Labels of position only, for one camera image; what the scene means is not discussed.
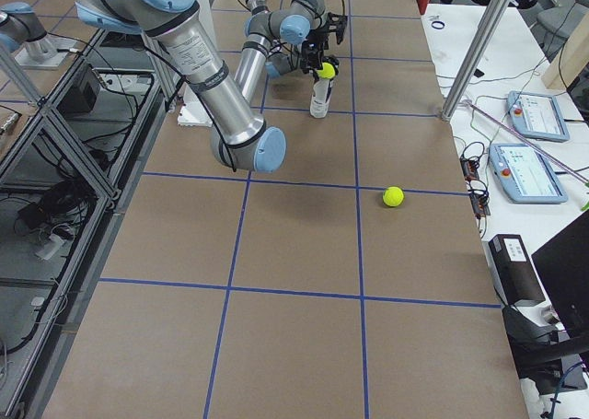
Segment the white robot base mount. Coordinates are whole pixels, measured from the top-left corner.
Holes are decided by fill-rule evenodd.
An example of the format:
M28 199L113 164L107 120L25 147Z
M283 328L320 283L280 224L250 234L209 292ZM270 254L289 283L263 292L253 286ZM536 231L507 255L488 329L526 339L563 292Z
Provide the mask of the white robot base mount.
M181 95L182 106L179 111L178 125L183 127L208 127L213 122L206 109L188 84L185 84Z

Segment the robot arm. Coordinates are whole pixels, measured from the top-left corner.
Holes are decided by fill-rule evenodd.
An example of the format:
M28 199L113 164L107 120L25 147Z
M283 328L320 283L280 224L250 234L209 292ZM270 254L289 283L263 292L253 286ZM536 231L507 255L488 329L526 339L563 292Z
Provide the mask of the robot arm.
M345 14L325 0L245 0L251 16L237 72L232 75L199 19L198 0L76 0L79 18L97 29L145 34L158 41L213 120L211 149L231 169L273 172L286 153L283 131L250 107L263 71L295 69L316 76L329 61L330 34L342 41Z
M244 30L247 36L259 35L268 41L282 41L301 46L309 41L317 46L327 43L334 34L343 42L348 18L327 10L325 0L290 0L286 8L271 11L267 0L245 0L251 14Z

